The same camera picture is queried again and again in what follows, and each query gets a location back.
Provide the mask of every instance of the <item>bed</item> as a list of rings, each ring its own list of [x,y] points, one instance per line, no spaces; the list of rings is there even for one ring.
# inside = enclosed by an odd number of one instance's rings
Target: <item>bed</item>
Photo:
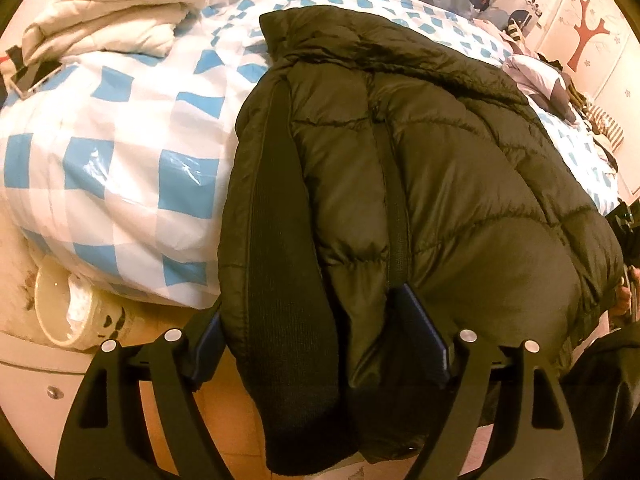
[[[23,234],[106,290],[211,305],[234,122],[270,65],[258,17],[311,5],[379,14],[498,67],[510,55],[469,20],[418,0],[210,0],[176,28],[165,59],[68,57],[34,97],[9,96],[0,186]],[[598,210],[610,212],[617,182],[591,137],[531,105]]]

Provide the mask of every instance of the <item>jacket zipper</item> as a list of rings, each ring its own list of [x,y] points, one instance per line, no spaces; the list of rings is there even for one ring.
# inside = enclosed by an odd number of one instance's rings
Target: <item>jacket zipper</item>
[[[385,182],[386,221],[389,237],[387,284],[389,289],[393,290],[405,284],[409,278],[410,240],[406,195],[387,124],[384,122],[373,123],[373,135]]]

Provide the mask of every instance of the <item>red tree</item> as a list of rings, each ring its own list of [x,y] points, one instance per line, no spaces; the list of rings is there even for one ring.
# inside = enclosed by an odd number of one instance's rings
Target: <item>red tree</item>
[[[577,72],[580,56],[582,55],[582,51],[584,51],[584,48],[587,46],[587,43],[589,43],[589,40],[597,34],[610,34],[610,32],[606,28],[604,28],[604,20],[602,18],[600,19],[600,23],[598,24],[598,26],[593,30],[587,27],[586,17],[589,2],[590,0],[580,0],[580,4],[582,6],[582,21],[580,22],[580,26],[574,25],[574,29],[580,36],[580,41],[578,42],[578,47],[575,49],[574,55],[567,63],[567,66],[574,72]]]

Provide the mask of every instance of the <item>cabinet door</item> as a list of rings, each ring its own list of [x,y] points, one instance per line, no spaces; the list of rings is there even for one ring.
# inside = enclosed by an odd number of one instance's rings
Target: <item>cabinet door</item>
[[[66,417],[82,377],[0,364],[0,408],[25,447],[51,477]]]

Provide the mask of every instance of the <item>human hand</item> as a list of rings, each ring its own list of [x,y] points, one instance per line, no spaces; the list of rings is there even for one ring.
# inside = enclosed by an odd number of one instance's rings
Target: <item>human hand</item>
[[[640,269],[629,267],[629,278],[636,286],[640,283]],[[620,284],[616,289],[616,304],[609,309],[611,316],[624,316],[631,309],[631,290],[624,286],[624,278],[620,278]]]

